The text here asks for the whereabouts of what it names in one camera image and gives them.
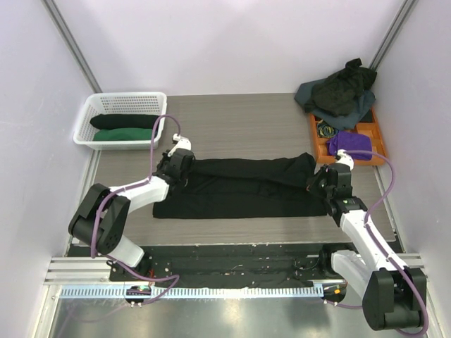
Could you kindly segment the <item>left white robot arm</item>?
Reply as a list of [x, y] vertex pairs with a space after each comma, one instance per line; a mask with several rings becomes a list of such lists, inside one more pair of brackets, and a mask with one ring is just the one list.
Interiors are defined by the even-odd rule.
[[144, 259], [144, 249], [123, 234], [128, 215], [165, 201], [186, 183], [193, 163], [192, 151], [176, 149], [163, 154], [150, 177], [121, 187], [92, 185], [69, 223], [69, 234], [89, 245], [92, 253], [124, 264], [132, 279], [144, 280], [150, 264]]

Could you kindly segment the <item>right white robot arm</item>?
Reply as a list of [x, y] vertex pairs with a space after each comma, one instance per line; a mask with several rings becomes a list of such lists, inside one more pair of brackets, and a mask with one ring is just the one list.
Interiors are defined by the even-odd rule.
[[341, 249], [318, 261], [327, 278], [343, 277], [360, 296], [369, 327], [397, 330], [406, 336], [426, 333], [427, 279], [390, 247], [374, 225], [363, 201], [352, 194], [352, 166], [337, 162], [323, 165], [307, 182], [307, 190], [321, 197], [336, 225], [352, 240], [354, 249]]

